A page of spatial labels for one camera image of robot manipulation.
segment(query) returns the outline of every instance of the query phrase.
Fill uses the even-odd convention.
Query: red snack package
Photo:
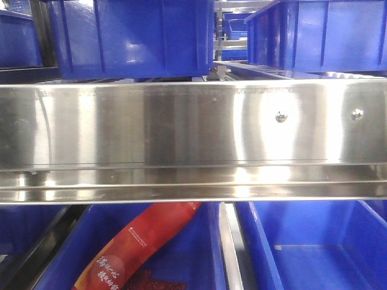
[[[152,204],[123,228],[83,270],[73,290],[119,290],[193,218],[200,202]]]

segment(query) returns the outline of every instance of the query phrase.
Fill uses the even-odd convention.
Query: metal shelf frame
[[[1,85],[0,204],[387,198],[387,80]]]

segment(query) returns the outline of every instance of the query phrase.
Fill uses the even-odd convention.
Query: screw
[[[363,116],[364,116],[364,112],[360,109],[355,109],[355,111],[353,111],[351,114],[351,118],[354,121],[360,120],[361,118],[363,118]]]
[[[288,114],[286,114],[285,112],[278,111],[278,113],[276,114],[276,120],[278,123],[283,123],[284,121],[286,121],[287,118]]]

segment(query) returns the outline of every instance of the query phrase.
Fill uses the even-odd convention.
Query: blue storage bin
[[[247,60],[247,50],[222,50],[222,60]]]
[[[93,205],[79,219],[34,290],[69,290],[95,255],[149,204]],[[203,204],[190,223],[144,265],[152,279],[187,290],[226,290],[216,204]]]
[[[279,0],[246,19],[248,62],[292,71],[387,69],[382,0]]]
[[[32,17],[0,10],[0,68],[42,66]]]
[[[228,39],[236,40],[247,37],[247,24],[244,23],[244,19],[250,15],[251,13],[223,14],[223,27]]]
[[[61,209],[58,205],[0,207],[0,255],[26,252]]]
[[[31,7],[30,7],[29,0],[8,0],[8,3],[10,5],[9,9],[11,11],[31,14]]]
[[[376,199],[366,202],[382,219],[387,221],[387,200]]]
[[[213,0],[52,0],[65,79],[202,76],[213,66]]]
[[[259,289],[387,289],[387,223],[365,202],[237,204]]]

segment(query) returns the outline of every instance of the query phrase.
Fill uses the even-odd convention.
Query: metal bar
[[[0,69],[0,84],[37,83],[59,78],[58,68]]]
[[[386,198],[386,91],[385,79],[2,85],[0,203]]]
[[[247,40],[222,40],[222,44],[227,47],[243,47],[247,46]]]
[[[31,0],[30,5],[37,39],[39,41],[39,47],[41,50],[43,66],[58,66],[54,49],[53,32],[50,25],[50,16],[47,6],[48,4],[40,0]]]
[[[227,208],[223,202],[219,208],[219,226],[229,290],[244,290]]]
[[[15,257],[0,273],[0,289],[32,289],[78,220],[84,206],[64,208],[49,224],[29,252]]]
[[[216,13],[216,30],[215,39],[216,45],[215,57],[217,60],[222,60],[222,41],[223,41],[223,2],[216,2],[218,6],[215,8]]]
[[[238,62],[215,62],[215,66],[225,66],[229,72],[242,77],[244,80],[269,79],[269,80],[305,80],[305,79],[329,79],[328,76],[307,74],[297,71],[286,71],[271,68],[265,65],[248,65]]]
[[[259,10],[272,1],[216,1],[215,9],[222,8],[224,12]]]

